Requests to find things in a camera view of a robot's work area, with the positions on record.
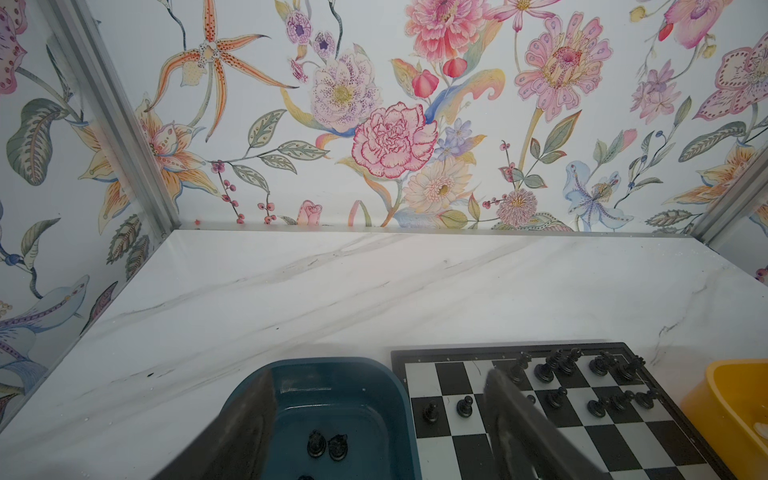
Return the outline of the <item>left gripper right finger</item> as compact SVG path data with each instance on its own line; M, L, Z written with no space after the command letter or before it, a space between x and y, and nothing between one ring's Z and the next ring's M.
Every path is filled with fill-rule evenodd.
M515 384L498 369L488 372L485 410L500 479L607 479Z

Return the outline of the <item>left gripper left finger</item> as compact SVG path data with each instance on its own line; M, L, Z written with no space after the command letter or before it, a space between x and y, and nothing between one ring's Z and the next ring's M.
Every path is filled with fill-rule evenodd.
M272 371L257 375L157 479L259 479L274 432Z

